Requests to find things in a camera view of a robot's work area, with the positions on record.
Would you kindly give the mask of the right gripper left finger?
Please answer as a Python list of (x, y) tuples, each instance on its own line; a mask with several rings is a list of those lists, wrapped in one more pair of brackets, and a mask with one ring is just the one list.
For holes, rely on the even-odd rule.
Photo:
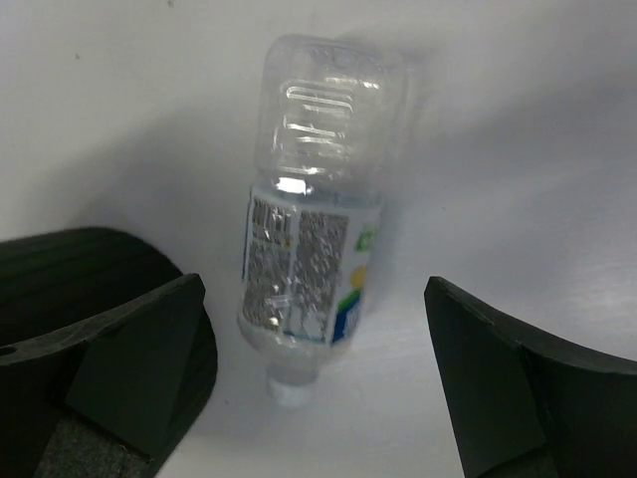
[(133, 300), (17, 343), (1, 341), (4, 477), (152, 477), (205, 288), (178, 277)]

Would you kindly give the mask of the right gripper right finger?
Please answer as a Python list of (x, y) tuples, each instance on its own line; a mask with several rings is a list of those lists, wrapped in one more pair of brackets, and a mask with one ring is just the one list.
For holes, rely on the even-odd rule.
[(635, 361), (559, 338), (441, 277), (424, 302), (465, 476), (635, 476)]

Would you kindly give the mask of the clear bottle white green label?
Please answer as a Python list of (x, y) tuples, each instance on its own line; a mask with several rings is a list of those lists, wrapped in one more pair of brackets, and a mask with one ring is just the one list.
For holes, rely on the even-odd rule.
[(266, 55), (237, 322), (283, 406), (357, 329), (407, 92), (374, 45), (285, 35)]

